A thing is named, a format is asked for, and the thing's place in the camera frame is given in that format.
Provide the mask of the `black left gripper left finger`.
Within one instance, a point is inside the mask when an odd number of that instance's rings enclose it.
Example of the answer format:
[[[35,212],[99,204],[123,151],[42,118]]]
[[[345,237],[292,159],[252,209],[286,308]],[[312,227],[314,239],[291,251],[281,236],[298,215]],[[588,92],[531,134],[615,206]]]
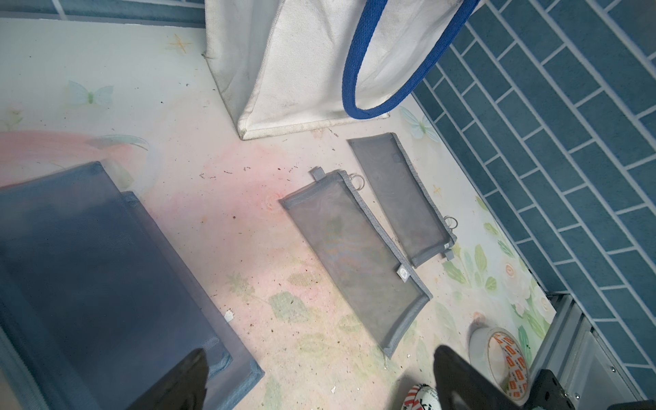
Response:
[[[208,373],[206,353],[196,348],[128,409],[202,409]]]

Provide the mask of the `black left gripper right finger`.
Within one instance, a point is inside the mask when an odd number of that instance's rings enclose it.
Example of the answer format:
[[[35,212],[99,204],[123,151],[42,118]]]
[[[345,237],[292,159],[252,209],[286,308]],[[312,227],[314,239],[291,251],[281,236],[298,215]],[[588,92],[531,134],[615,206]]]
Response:
[[[436,349],[433,372],[442,409],[519,409],[448,345]]]

